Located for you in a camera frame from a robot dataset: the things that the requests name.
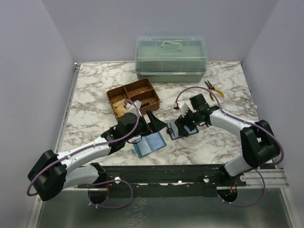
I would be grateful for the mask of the black leather card holder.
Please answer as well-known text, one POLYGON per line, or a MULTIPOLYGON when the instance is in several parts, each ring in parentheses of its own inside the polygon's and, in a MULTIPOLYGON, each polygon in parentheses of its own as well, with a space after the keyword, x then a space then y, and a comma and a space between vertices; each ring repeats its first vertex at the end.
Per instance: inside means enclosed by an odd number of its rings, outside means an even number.
POLYGON ((177 140, 183 137, 197 134, 199 131, 197 127, 195 127, 193 130, 190 130, 187 126, 180 127, 175 124, 175 121, 170 121, 167 124, 166 132, 172 140, 177 140))

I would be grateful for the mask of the dark credit card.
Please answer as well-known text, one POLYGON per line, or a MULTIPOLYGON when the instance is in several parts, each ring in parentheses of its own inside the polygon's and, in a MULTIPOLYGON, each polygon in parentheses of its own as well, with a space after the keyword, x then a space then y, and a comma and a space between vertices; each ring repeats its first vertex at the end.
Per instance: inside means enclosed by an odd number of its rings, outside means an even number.
POLYGON ((147 102, 147 103, 142 104, 140 108, 144 108, 144 107, 147 107, 147 106, 149 106, 149 105, 150 105, 150 103, 147 102))

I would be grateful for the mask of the brown wicker divided tray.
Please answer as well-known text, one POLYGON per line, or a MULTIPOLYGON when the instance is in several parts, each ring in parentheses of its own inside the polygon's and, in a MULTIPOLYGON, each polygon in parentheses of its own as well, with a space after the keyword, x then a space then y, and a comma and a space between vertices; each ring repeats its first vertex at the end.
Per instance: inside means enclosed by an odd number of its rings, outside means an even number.
MULTIPOLYGON (((131 101, 139 100, 142 104, 149 102, 150 105, 144 108, 140 108, 142 114, 146 114, 146 111, 157 111, 160 108, 160 98, 156 93, 156 90, 152 86, 149 79, 144 78, 135 82, 119 86, 114 89, 110 89, 106 92, 107 98, 111 105, 111 109, 114 113, 112 105, 123 99, 129 99, 131 101)), ((120 117, 114 113, 116 121, 120 117)))

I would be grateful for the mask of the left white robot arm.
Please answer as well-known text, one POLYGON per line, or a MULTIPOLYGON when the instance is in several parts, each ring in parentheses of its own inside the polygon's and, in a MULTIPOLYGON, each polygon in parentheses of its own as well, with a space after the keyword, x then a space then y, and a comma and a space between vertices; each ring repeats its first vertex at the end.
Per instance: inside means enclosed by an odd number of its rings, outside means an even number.
POLYGON ((58 195, 67 184, 74 170, 97 158, 105 157, 121 150, 126 142, 136 136, 145 137, 157 133, 166 127, 151 111, 147 111, 150 122, 133 113, 126 113, 117 125, 102 133, 92 142, 74 150, 54 153, 47 150, 42 153, 28 173, 30 184, 28 196, 39 195, 48 201, 58 195))

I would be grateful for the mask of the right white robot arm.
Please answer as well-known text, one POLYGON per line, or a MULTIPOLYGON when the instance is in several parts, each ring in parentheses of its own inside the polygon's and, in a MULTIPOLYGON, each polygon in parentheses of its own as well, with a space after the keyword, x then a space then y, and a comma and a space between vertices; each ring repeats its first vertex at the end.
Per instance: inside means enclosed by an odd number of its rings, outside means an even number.
POLYGON ((202 124, 221 128, 240 139, 241 154, 224 164, 223 171, 218 175, 222 185, 231 185, 240 173, 280 155, 280 147, 267 121, 249 122, 225 113, 218 105, 210 106, 202 94, 191 97, 190 103, 193 111, 185 102, 174 104, 174 108, 180 110, 180 116, 175 121, 178 136, 187 137, 197 125, 202 124))

